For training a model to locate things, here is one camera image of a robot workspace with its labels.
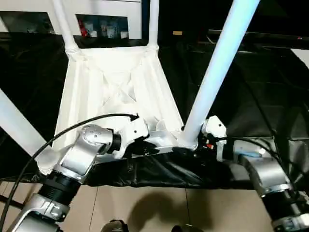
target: tile floor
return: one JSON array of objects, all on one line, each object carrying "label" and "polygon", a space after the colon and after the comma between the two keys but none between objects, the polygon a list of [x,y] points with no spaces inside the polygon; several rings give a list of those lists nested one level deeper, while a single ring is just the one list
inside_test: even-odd
[{"label": "tile floor", "polygon": [[[0,185],[8,196],[12,182]],[[39,184],[21,184],[15,200],[24,202]],[[19,210],[10,208],[6,228]],[[116,188],[82,186],[61,224],[64,232],[100,232],[111,219],[124,220],[130,232],[170,232],[178,224],[193,224],[205,232],[271,232],[270,219],[251,190],[181,188]]]}]

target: robotic arm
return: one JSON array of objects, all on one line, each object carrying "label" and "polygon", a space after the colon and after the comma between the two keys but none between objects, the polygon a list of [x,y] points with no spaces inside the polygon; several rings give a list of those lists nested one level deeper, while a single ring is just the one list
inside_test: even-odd
[{"label": "robotic arm", "polygon": [[70,203],[91,168],[101,162],[121,159],[128,145],[148,134],[142,118],[131,121],[118,133],[93,124],[84,126],[75,142],[60,151],[62,158],[8,232],[61,232],[58,223],[66,218]]},{"label": "robotic arm", "polygon": [[[210,117],[201,129],[205,137],[226,137],[226,128]],[[86,125],[75,142],[64,148],[62,158],[37,194],[27,202],[8,232],[60,232],[70,203],[91,168],[101,162],[121,159],[128,145],[149,136],[145,121],[137,118],[114,133],[97,125]],[[217,160],[232,161],[247,170],[276,232],[309,231],[309,207],[293,188],[278,161],[265,149],[246,141],[216,144]],[[119,229],[119,221],[113,222]]]},{"label": "robotic arm", "polygon": [[[204,136],[226,137],[226,128],[216,116],[202,127]],[[217,160],[242,165],[262,199],[276,232],[309,231],[309,206],[294,189],[282,166],[261,146],[248,141],[219,140]]]}]

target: black cloth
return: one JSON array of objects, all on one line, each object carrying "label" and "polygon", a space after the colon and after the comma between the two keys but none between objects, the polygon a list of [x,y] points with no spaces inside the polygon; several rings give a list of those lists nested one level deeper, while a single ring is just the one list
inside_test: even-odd
[{"label": "black cloth", "polygon": [[[76,37],[81,48],[145,45],[145,41],[109,41]],[[211,58],[214,45],[161,46],[159,58],[184,121]],[[0,88],[33,126],[49,140],[55,130],[68,59],[56,35],[0,34]],[[289,49],[243,45],[211,108],[228,136],[274,139],[280,155],[307,172],[309,167],[309,70]],[[29,157],[0,131],[0,178],[14,180]],[[306,177],[286,163],[301,189]],[[238,165],[169,153],[97,165],[91,186],[251,188]],[[42,181],[35,163],[23,181]]]}]

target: white pole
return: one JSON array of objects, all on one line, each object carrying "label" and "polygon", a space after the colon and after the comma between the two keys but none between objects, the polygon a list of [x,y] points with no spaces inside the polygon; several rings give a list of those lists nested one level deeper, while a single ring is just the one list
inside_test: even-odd
[{"label": "white pole", "polygon": [[179,143],[197,146],[197,136],[250,24],[259,0],[234,0]]},{"label": "white pole", "polygon": [[148,47],[158,49],[159,0],[150,1]]},{"label": "white pole", "polygon": [[[46,141],[0,89],[0,126],[29,155],[33,155]],[[58,153],[47,147],[35,160],[43,174],[49,174],[59,159]]]},{"label": "white pole", "polygon": [[79,51],[79,48],[73,38],[64,7],[62,4],[62,0],[53,0],[55,13],[61,28],[62,37],[64,40],[64,47],[66,53],[69,55],[70,53],[75,53]]}]

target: black cylinder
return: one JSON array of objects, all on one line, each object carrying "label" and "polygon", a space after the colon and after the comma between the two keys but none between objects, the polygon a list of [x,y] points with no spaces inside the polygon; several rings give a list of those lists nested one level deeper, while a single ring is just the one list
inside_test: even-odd
[{"label": "black cylinder", "polygon": [[304,199],[290,190],[267,194],[262,200],[273,221],[283,217],[298,216],[307,211]]},{"label": "black cylinder", "polygon": [[38,192],[55,202],[69,206],[81,184],[61,173],[52,171]]}]

